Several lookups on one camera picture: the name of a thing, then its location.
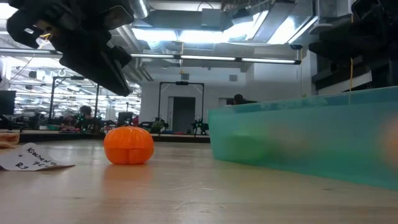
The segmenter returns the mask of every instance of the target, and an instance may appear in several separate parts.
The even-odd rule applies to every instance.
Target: doorway
[[[195,97],[173,97],[173,132],[186,133],[195,122]]]

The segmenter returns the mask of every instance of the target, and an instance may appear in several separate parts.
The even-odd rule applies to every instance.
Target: teal plastic bin
[[[398,190],[398,88],[209,111],[215,159]]]

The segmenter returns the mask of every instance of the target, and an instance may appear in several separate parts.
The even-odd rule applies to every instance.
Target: fluorescent light
[[[134,35],[139,40],[157,42],[157,41],[175,41],[177,35],[174,30],[159,30],[159,29],[132,29]]]
[[[60,53],[60,52],[55,53],[54,50],[30,50],[30,49],[8,49],[8,48],[0,48],[0,53],[62,55],[62,53]]]
[[[289,16],[275,31],[267,44],[284,44],[295,34],[294,18]]]
[[[161,55],[161,54],[131,54],[131,56],[139,58],[164,58],[164,59],[174,58],[174,55]]]
[[[268,10],[259,12],[253,16],[253,19],[255,20],[253,24],[253,28],[248,32],[246,36],[246,40],[252,39],[254,35],[257,33],[257,31],[260,29],[261,24],[264,22],[268,15]]]
[[[179,38],[182,42],[187,43],[221,43],[227,42],[226,38],[220,31],[202,31],[202,30],[184,30]]]
[[[214,56],[195,56],[195,55],[181,55],[181,59],[235,61],[234,57],[214,57]]]
[[[42,98],[50,98],[51,93],[32,93],[32,92],[21,92],[17,91],[17,96],[41,96]],[[77,95],[77,94],[71,94],[71,93],[54,93],[54,97],[61,98],[63,96],[74,96],[76,99],[87,99],[87,100],[94,100],[96,98],[95,95]],[[106,95],[98,95],[99,100],[104,100]],[[136,96],[110,96],[112,99],[115,100],[140,100],[140,98]]]
[[[312,18],[312,20],[303,27],[303,29],[300,29],[289,41],[288,43],[294,42],[297,38],[299,38],[308,28],[310,28],[316,21],[318,20],[318,16],[315,16]]]
[[[284,60],[284,59],[270,59],[270,58],[242,58],[242,62],[258,62],[258,63],[284,63],[284,64],[295,64],[295,60]]]
[[[75,86],[67,86],[67,89],[72,90],[72,91],[80,91],[80,88],[75,87]]]
[[[160,0],[151,0],[150,1],[150,6],[153,7],[154,9],[157,10],[181,10],[181,11],[201,11],[204,8],[207,9],[221,9],[221,2],[214,2],[210,1],[211,6],[208,4],[201,4],[198,10],[199,6],[199,1],[198,2],[191,2],[191,1],[167,1],[167,4],[165,4],[164,1]]]
[[[63,81],[63,80],[59,80],[57,79],[57,81],[55,81],[56,83],[62,83],[63,85],[70,85],[70,83]]]

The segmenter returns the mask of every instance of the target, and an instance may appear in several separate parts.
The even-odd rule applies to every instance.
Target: orange 3d-printed ball
[[[388,165],[398,170],[398,118],[388,119],[383,129],[384,158]]]
[[[106,135],[104,148],[114,164],[143,164],[154,153],[154,140],[142,128],[120,127]]]

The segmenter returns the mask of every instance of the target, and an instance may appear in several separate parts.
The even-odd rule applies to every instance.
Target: person
[[[234,96],[234,105],[243,105],[248,103],[257,103],[257,102],[251,100],[245,100],[242,94],[236,94]]]
[[[101,123],[91,115],[91,107],[82,106],[79,113],[82,116],[75,125],[75,128],[80,128],[81,131],[91,131],[97,133],[100,130]]]
[[[91,112],[92,112],[91,107],[82,106],[79,109],[79,112],[80,112],[81,115],[83,115],[85,117],[85,119],[93,119],[93,117],[91,116]]]
[[[235,104],[234,99],[232,99],[232,98],[226,99],[227,106],[233,106],[234,104]]]

